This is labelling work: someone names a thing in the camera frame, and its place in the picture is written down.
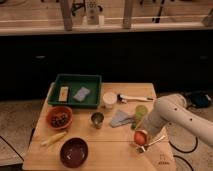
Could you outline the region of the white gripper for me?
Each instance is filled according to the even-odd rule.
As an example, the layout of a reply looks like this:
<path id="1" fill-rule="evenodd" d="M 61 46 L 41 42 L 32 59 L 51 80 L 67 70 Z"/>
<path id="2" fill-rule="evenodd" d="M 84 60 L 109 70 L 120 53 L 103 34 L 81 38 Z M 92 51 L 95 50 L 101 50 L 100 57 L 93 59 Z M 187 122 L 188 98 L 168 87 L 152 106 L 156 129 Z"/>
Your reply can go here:
<path id="1" fill-rule="evenodd" d="M 151 112 L 143 117 L 142 127 L 151 137 L 155 137 L 162 129 L 162 119 L 155 113 Z"/>

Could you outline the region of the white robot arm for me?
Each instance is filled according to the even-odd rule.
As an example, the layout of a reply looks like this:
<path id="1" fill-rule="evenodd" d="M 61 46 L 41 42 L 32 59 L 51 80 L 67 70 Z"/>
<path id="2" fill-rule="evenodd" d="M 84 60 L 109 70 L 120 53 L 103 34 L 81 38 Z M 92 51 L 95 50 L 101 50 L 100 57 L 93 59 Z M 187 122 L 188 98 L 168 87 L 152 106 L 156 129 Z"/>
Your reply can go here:
<path id="1" fill-rule="evenodd" d="M 156 136 L 168 122 L 174 122 L 213 148 L 213 122 L 193 114 L 186 107 L 187 101 L 181 94 L 157 98 L 151 112 L 143 117 L 142 128 Z"/>

